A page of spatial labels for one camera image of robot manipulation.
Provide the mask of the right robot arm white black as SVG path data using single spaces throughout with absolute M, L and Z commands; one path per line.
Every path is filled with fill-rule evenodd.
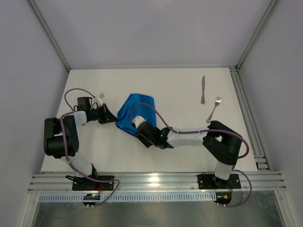
M 214 184 L 220 189 L 229 186 L 230 174 L 237 163 L 243 141 L 242 136 L 224 124 L 212 121 L 206 128 L 197 130 L 177 130 L 169 127 L 160 130 L 137 116 L 132 120 L 132 126 L 137 129 L 136 138 L 147 148 L 204 147 L 217 160 L 212 177 Z

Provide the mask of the blue cloth napkin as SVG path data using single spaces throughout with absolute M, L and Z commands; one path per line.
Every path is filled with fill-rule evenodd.
M 116 126 L 132 136 L 137 134 L 137 129 L 131 125 L 135 116 L 141 116 L 151 125 L 157 126 L 155 112 L 143 103 L 155 108 L 152 96 L 138 93 L 130 94 L 117 113 Z

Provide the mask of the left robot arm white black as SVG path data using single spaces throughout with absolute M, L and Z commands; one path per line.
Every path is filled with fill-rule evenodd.
M 44 151 L 47 156 L 65 162 L 74 175 L 66 178 L 76 187 L 96 190 L 100 185 L 114 185 L 114 177 L 99 176 L 94 165 L 79 151 L 78 128 L 88 122 L 100 124 L 117 122 L 115 117 L 102 103 L 101 98 L 79 97 L 72 111 L 60 118 L 47 118 L 44 122 Z

